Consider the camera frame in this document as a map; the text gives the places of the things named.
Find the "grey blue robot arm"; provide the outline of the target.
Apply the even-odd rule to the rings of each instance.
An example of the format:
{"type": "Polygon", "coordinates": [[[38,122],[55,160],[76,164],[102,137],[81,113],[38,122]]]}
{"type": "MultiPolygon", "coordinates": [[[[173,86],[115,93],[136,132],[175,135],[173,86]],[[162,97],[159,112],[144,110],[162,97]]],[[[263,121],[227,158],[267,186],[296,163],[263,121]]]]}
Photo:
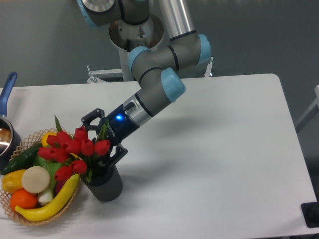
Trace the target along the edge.
{"type": "Polygon", "coordinates": [[[109,115],[100,114],[116,151],[102,163],[113,167],[127,153],[121,141],[185,92],[178,71],[207,62],[211,45],[196,32],[184,0],[161,0],[162,19],[151,14],[147,0],[80,0],[78,6],[88,25],[110,26],[110,39],[127,56],[123,75],[140,86],[109,115]]]}

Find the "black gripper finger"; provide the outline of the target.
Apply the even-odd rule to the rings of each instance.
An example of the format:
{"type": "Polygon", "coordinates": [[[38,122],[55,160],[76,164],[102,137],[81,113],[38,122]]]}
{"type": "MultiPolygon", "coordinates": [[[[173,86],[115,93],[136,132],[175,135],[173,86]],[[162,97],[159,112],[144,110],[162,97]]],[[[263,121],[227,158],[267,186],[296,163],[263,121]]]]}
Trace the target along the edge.
{"type": "Polygon", "coordinates": [[[105,117],[104,110],[100,108],[96,108],[93,111],[86,114],[85,116],[83,116],[81,118],[81,122],[87,131],[100,131],[102,128],[102,125],[100,123],[98,125],[91,125],[91,122],[95,119],[102,119],[104,117],[105,117]]]}
{"type": "Polygon", "coordinates": [[[98,160],[98,171],[106,172],[109,168],[116,166],[116,164],[128,153],[128,150],[121,144],[115,147],[114,154],[112,151],[108,152],[105,156],[101,156],[98,160]]]}

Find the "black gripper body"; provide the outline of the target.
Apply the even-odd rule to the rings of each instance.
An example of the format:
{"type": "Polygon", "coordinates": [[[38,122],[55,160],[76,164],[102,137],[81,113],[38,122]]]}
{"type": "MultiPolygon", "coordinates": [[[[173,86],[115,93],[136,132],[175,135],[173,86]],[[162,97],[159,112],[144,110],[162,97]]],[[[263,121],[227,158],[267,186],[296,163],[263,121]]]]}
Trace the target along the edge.
{"type": "Polygon", "coordinates": [[[109,140],[111,146],[118,145],[123,139],[128,137],[140,127],[126,114],[123,105],[118,106],[106,117],[100,119],[97,134],[100,133],[102,125],[104,125],[106,121],[108,121],[108,127],[104,139],[109,140]]]}

